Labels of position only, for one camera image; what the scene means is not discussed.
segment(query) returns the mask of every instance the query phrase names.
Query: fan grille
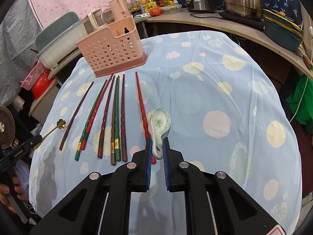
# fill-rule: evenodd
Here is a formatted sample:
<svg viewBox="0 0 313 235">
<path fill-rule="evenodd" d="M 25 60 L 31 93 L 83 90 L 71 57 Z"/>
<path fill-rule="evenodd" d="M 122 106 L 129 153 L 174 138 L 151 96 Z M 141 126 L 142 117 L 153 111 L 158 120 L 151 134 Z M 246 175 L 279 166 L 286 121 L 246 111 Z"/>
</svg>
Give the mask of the fan grille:
<svg viewBox="0 0 313 235">
<path fill-rule="evenodd" d="M 0 130 L 0 144 L 2 149 L 6 149 L 14 140 L 15 123 L 11 112 L 3 106 L 0 106 L 0 123 L 4 129 L 3 132 Z"/>
</svg>

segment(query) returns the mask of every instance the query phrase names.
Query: red chopstick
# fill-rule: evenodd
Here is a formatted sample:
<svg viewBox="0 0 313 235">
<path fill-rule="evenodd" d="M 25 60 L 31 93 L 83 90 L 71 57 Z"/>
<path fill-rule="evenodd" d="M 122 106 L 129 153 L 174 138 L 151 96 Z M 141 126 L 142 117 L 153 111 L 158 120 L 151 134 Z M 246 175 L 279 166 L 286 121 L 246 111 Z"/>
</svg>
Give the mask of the red chopstick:
<svg viewBox="0 0 313 235">
<path fill-rule="evenodd" d="M 99 147 L 98 147 L 98 158 L 100 158 L 100 159 L 102 159 L 102 157 L 103 157 L 103 145 L 104 145 L 105 126 L 106 126 L 106 119 L 108 117 L 108 110 L 109 110 L 109 105 L 110 105 L 112 88 L 113 88 L 113 85 L 114 85 L 114 79 L 115 79 L 115 76 L 113 76 L 113 80 L 112 80 L 112 83 L 111 83 L 111 86 L 110 86 L 108 98 L 107 98 L 106 104 L 105 104 L 102 125 L 101 125 L 101 132 L 100 132 L 100 138 L 99 138 Z"/>
<path fill-rule="evenodd" d="M 88 140 L 88 137 L 89 137 L 89 134 L 90 134 L 91 127 L 92 127 L 93 122 L 94 122 L 94 118 L 96 117 L 96 114 L 97 114 L 97 111 L 99 109 L 100 103 L 101 103 L 101 101 L 103 99 L 104 93 L 107 90 L 112 77 L 113 77 L 113 74 L 110 76 L 107 84 L 105 85 L 105 87 L 104 87 L 104 89 L 103 89 L 103 91 L 102 91 L 102 93 L 101 93 L 101 95 L 99 97 L 99 100 L 97 101 L 97 104 L 96 104 L 96 106 L 95 106 L 95 108 L 94 108 L 94 110 L 92 112 L 92 115 L 91 115 L 91 118 L 89 120 L 89 123 L 88 123 L 87 129 L 86 129 L 83 141 L 81 142 L 81 146 L 80 146 L 81 150 L 85 150 L 85 148 L 86 148 L 87 140 Z"/>
<path fill-rule="evenodd" d="M 90 88 L 92 87 L 93 84 L 94 84 L 94 82 L 92 82 L 92 83 L 90 84 L 89 88 L 88 88 L 87 91 L 85 92 L 84 96 L 82 97 L 81 101 L 79 102 L 79 104 L 78 104 L 78 106 L 77 106 L 77 108 L 76 108 L 76 110 L 75 110 L 75 112 L 74 112 L 74 114 L 73 114 L 73 116 L 72 116 L 72 118 L 71 118 L 71 121 L 69 122 L 69 124 L 68 124 L 68 126 L 67 126 L 67 128 L 66 128 L 66 131 L 65 131 L 65 133 L 64 133 L 62 142 L 61 142 L 60 147 L 59 147 L 59 149 L 60 149 L 61 151 L 62 151 L 63 146 L 64 146 L 64 143 L 65 143 L 65 141 L 66 141 L 66 139 L 67 139 L 69 130 L 70 130 L 71 127 L 72 127 L 72 124 L 73 124 L 73 122 L 74 122 L 74 119 L 75 119 L 75 117 L 76 117 L 76 115 L 77 115 L 77 113 L 78 113 L 78 111 L 79 111 L 79 109 L 80 109 L 80 107 L 81 107 L 83 101 L 85 100 L 85 98 L 86 98 L 86 96 L 87 96 L 87 94 L 88 94 L 88 92 L 89 92 L 89 90 L 90 90 Z"/>
<path fill-rule="evenodd" d="M 139 78 L 138 78 L 138 73 L 135 72 L 136 75 L 136 82 L 137 82 L 137 90 L 138 90 L 138 99 L 139 99 L 139 106 L 140 106 L 140 111 L 141 111 L 141 118 L 142 118 L 142 124 L 143 124 L 143 129 L 145 130 L 145 138 L 146 139 L 151 139 L 151 135 L 148 130 L 148 121 L 147 121 L 147 116 L 146 116 L 146 111 L 145 111 L 145 105 L 143 104 L 143 99 L 142 99 L 142 94 L 141 94 L 141 89 L 140 89 L 140 84 L 139 84 Z M 151 156 L 151 163 L 156 164 L 157 161 L 156 159 Z"/>
<path fill-rule="evenodd" d="M 121 98 L 121 151 L 122 161 L 127 162 L 127 144 L 126 144 L 126 129 L 125 129 L 125 74 L 123 75 L 122 98 Z"/>
</svg>

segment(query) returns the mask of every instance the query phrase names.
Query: human hand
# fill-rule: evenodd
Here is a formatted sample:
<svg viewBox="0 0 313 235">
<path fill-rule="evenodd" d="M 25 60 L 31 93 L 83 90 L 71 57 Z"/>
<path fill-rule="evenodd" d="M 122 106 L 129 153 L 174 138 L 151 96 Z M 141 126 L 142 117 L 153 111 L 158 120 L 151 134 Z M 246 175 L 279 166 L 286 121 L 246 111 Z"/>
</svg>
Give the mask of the human hand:
<svg viewBox="0 0 313 235">
<path fill-rule="evenodd" d="M 21 186 L 21 180 L 19 179 L 16 171 L 14 171 L 14 175 L 15 176 L 11 178 L 11 181 L 14 184 L 14 190 L 18 194 L 17 196 L 21 201 L 27 202 L 28 201 L 27 196 L 24 192 L 24 188 Z M 13 208 L 13 206 L 11 205 L 7 198 L 7 195 L 9 193 L 10 193 L 9 187 L 6 186 L 5 184 L 0 183 L 0 202 L 4 206 L 6 206 L 10 211 L 16 214 L 15 209 Z"/>
</svg>

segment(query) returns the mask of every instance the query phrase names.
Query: pink plastic basket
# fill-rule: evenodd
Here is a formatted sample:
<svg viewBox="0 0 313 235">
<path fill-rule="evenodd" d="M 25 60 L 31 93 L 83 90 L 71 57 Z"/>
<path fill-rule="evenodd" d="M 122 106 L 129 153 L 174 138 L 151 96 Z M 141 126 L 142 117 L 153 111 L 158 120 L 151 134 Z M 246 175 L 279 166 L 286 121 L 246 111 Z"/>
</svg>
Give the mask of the pink plastic basket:
<svg viewBox="0 0 313 235">
<path fill-rule="evenodd" d="M 147 60 L 132 16 L 97 29 L 76 45 L 97 78 L 143 65 Z"/>
<path fill-rule="evenodd" d="M 35 67 L 24 79 L 23 83 L 21 84 L 21 87 L 25 88 L 26 90 L 31 90 L 31 88 L 35 85 L 35 83 L 43 73 L 43 70 L 44 70 L 43 64 L 40 61 L 38 61 Z"/>
</svg>

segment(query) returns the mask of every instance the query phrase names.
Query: ceramic spoon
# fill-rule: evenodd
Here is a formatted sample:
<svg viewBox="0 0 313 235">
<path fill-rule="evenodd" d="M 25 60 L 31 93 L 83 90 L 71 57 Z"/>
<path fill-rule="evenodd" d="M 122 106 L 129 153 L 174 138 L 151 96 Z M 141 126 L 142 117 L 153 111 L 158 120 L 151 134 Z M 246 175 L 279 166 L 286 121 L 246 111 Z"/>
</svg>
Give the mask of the ceramic spoon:
<svg viewBox="0 0 313 235">
<path fill-rule="evenodd" d="M 157 160 L 163 158 L 162 135 L 170 129 L 170 126 L 170 114 L 161 107 L 156 108 L 149 120 L 149 132 L 152 138 L 152 155 Z"/>
</svg>

